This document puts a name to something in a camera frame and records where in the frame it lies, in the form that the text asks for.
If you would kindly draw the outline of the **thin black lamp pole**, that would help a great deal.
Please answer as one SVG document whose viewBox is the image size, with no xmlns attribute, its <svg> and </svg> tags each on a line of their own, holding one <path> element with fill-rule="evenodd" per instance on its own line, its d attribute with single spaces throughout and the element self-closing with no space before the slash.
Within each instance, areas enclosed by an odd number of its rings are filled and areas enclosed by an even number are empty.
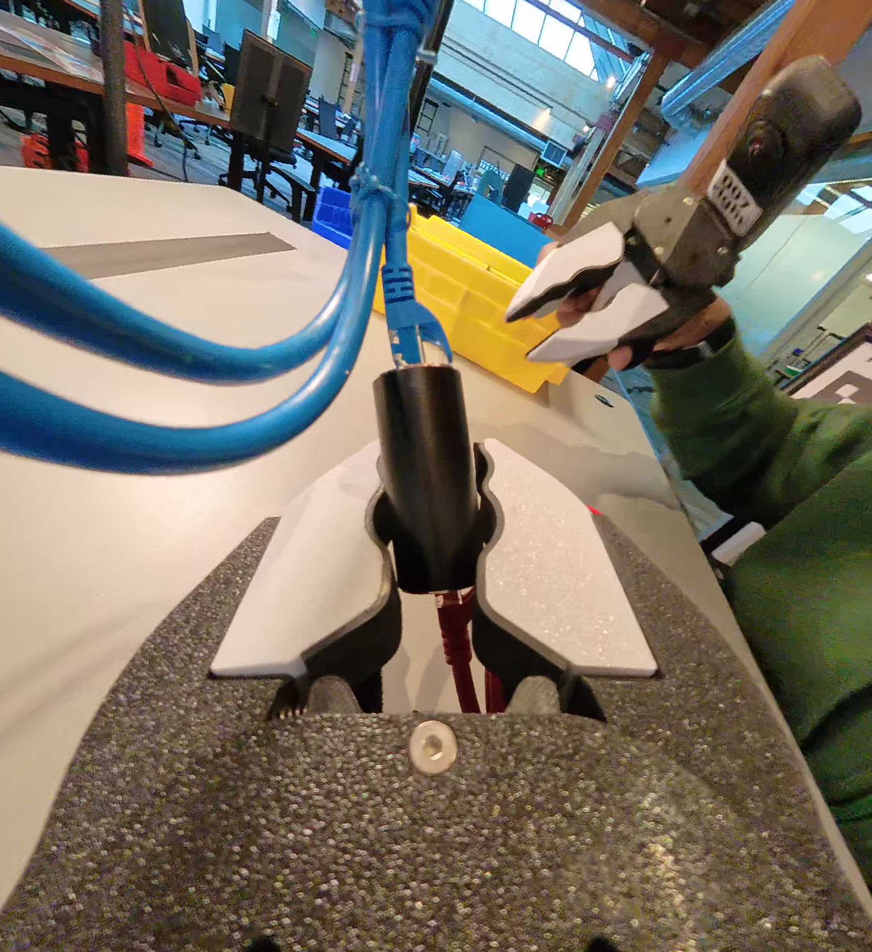
<svg viewBox="0 0 872 952">
<path fill-rule="evenodd" d="M 122 1 L 99 3 L 99 47 L 103 73 L 103 139 L 106 170 L 128 174 L 125 100 L 125 24 Z"/>
</svg>

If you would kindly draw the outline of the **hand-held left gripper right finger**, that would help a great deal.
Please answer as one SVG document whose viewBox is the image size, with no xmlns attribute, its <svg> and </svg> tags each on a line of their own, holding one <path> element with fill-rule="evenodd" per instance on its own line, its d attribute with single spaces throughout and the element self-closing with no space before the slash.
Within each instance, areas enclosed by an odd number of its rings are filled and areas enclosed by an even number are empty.
<svg viewBox="0 0 872 952">
<path fill-rule="evenodd" d="M 658 663 L 593 513 L 556 477 L 490 438 L 472 645 L 504 684 L 650 678 Z"/>
</svg>

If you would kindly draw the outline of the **light blue box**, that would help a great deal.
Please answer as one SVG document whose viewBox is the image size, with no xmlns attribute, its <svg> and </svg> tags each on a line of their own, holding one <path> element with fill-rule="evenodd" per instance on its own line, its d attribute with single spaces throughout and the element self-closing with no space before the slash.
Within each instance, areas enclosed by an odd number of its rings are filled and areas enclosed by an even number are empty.
<svg viewBox="0 0 872 952">
<path fill-rule="evenodd" d="M 536 225 L 481 195 L 470 199 L 459 228 L 528 268 L 534 268 L 542 250 L 554 242 Z"/>
</svg>

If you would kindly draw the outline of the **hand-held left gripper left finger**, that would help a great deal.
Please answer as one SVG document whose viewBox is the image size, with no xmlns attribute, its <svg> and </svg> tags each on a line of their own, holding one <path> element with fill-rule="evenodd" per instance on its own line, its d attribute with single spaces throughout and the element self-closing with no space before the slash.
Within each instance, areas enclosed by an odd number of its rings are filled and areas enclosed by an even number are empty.
<svg viewBox="0 0 872 952">
<path fill-rule="evenodd" d="M 402 635 L 387 546 L 373 524 L 382 501 L 373 441 L 298 494 L 279 518 L 211 663 L 220 679 L 328 675 L 362 684 Z"/>
</svg>

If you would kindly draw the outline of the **person's right hand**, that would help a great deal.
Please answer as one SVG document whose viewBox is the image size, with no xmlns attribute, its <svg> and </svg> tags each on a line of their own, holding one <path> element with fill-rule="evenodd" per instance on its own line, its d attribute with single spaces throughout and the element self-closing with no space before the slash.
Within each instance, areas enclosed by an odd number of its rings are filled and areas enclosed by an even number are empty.
<svg viewBox="0 0 872 952">
<path fill-rule="evenodd" d="M 600 293 L 600 288 L 594 288 L 565 297 L 556 312 L 560 325 L 571 327 L 579 323 L 594 309 Z M 697 312 L 667 338 L 658 340 L 652 352 L 682 351 L 696 347 L 731 317 L 729 303 L 722 296 L 716 295 L 712 303 Z M 583 374 L 598 383 L 609 370 L 626 370 L 633 366 L 633 361 L 633 351 L 628 347 L 620 347 L 611 351 L 608 356 L 596 358 Z"/>
</svg>

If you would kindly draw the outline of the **person's right forearm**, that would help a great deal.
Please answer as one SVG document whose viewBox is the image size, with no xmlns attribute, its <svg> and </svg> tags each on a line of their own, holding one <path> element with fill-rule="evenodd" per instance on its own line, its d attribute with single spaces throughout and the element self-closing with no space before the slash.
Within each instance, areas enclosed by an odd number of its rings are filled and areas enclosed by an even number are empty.
<svg viewBox="0 0 872 952">
<path fill-rule="evenodd" d="M 872 405 L 827 406 L 773 387 L 733 333 L 646 364 L 654 417 L 686 478 L 771 530 L 872 530 Z"/>
</svg>

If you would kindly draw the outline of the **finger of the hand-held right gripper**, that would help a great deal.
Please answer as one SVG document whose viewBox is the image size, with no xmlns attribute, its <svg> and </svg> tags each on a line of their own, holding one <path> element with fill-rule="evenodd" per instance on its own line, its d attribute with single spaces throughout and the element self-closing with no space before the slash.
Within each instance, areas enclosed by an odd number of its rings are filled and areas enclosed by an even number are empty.
<svg viewBox="0 0 872 952">
<path fill-rule="evenodd" d="M 625 232 L 609 222 L 558 244 L 534 268 L 514 293 L 504 321 L 514 324 L 556 314 L 562 326 L 579 326 L 589 315 L 612 326 L 631 326 L 633 297 L 624 292 L 619 303 L 596 311 L 593 303 L 574 303 L 604 286 L 623 262 Z"/>
<path fill-rule="evenodd" d="M 656 340 L 668 333 L 672 318 L 668 301 L 656 289 L 629 284 L 604 307 L 589 311 L 571 327 L 555 331 L 528 351 L 530 363 L 562 363 L 609 355 L 621 346 Z"/>
</svg>

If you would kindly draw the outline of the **black ethernet hub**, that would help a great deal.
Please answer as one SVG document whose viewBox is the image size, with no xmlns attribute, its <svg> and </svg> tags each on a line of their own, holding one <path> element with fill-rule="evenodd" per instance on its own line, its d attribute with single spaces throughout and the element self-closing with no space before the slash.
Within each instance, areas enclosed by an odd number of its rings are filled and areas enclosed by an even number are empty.
<svg viewBox="0 0 872 952">
<path fill-rule="evenodd" d="M 460 373 L 447 364 L 392 369 L 373 396 L 383 493 L 376 524 L 392 545 L 400 589 L 475 586 L 494 517 L 482 507 L 488 462 L 470 437 Z"/>
</svg>

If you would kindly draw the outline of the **wooden beam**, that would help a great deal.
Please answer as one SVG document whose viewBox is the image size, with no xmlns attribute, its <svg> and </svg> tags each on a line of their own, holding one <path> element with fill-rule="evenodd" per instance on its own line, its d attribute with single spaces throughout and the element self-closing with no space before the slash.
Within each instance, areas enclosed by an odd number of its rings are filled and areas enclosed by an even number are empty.
<svg viewBox="0 0 872 952">
<path fill-rule="evenodd" d="M 795 2 L 681 175 L 685 189 L 694 197 L 705 194 L 755 100 L 777 73 L 810 56 L 841 65 L 871 27 L 872 1 Z"/>
</svg>

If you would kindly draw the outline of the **white printed tag sign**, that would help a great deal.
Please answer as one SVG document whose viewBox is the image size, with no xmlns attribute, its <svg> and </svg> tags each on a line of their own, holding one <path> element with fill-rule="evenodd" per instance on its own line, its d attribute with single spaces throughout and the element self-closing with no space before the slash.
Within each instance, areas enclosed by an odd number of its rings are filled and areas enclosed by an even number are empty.
<svg viewBox="0 0 872 952">
<path fill-rule="evenodd" d="M 872 324 L 811 363 L 783 392 L 824 406 L 872 406 Z"/>
</svg>

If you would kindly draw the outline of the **person's green jacket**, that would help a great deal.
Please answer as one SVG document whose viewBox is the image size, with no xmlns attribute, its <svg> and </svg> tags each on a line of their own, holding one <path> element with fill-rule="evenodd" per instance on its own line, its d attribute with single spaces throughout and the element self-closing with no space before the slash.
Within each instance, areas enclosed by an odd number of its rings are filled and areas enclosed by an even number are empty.
<svg viewBox="0 0 872 952">
<path fill-rule="evenodd" d="M 728 598 L 872 894 L 872 450 L 747 516 Z"/>
</svg>

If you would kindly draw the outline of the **yellow storage bin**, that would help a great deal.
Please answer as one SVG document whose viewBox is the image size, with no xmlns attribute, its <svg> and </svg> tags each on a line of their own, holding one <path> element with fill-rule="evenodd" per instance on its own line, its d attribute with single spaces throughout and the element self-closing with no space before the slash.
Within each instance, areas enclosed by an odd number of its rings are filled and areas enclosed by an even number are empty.
<svg viewBox="0 0 872 952">
<path fill-rule="evenodd" d="M 562 363 L 527 359 L 559 329 L 555 315 L 508 324 L 506 309 L 530 268 L 438 217 L 410 206 L 408 262 L 416 296 L 441 323 L 455 356 L 529 393 L 560 385 Z"/>
</svg>

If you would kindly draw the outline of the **blue storage bin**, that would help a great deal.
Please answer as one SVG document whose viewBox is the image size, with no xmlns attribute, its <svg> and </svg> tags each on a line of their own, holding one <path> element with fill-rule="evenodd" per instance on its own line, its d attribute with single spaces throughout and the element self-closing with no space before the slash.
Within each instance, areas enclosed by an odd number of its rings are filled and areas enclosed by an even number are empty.
<svg viewBox="0 0 872 952">
<path fill-rule="evenodd" d="M 354 232 L 349 191 L 323 185 L 318 191 L 311 219 L 311 232 L 344 249 L 349 249 Z"/>
</svg>

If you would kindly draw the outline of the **red plastic crate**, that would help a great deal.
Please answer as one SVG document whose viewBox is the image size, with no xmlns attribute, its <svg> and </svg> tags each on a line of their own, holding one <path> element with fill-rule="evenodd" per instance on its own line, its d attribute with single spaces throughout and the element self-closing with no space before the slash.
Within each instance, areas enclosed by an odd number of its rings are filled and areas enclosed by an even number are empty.
<svg viewBox="0 0 872 952">
<path fill-rule="evenodd" d="M 126 40 L 125 84 L 127 101 L 136 97 L 147 106 L 162 100 L 167 105 L 194 109 L 204 98 L 199 77 L 187 68 L 153 54 Z"/>
</svg>

